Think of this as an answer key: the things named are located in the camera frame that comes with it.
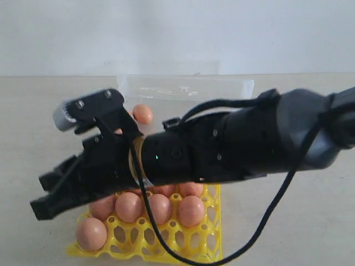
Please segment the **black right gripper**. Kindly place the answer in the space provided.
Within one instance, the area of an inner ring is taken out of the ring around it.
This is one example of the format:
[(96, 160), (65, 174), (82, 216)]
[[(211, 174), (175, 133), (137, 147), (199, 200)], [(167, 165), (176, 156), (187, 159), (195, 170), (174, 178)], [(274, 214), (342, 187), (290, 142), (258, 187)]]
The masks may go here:
[(52, 220), (113, 193), (140, 188), (134, 145), (142, 138), (140, 132), (99, 136), (84, 145), (82, 153), (41, 175), (39, 182), (47, 194), (30, 202), (36, 219)]

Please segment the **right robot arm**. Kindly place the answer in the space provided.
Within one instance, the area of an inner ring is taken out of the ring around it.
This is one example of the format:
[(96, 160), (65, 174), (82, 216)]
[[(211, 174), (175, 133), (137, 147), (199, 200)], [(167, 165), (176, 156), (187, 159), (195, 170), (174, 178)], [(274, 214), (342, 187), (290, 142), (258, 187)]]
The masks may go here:
[[(31, 202), (40, 221), (115, 192), (184, 182), (224, 183), (287, 172), (310, 129), (325, 121), (299, 170), (331, 165), (354, 146), (354, 89), (323, 96), (307, 89), (272, 89), (251, 100), (217, 99), (183, 117), (163, 122), (164, 131), (143, 135), (115, 89), (66, 101), (54, 113), (60, 131), (94, 127), (83, 151), (43, 174), (47, 192)], [(142, 180), (134, 161), (141, 167)]]

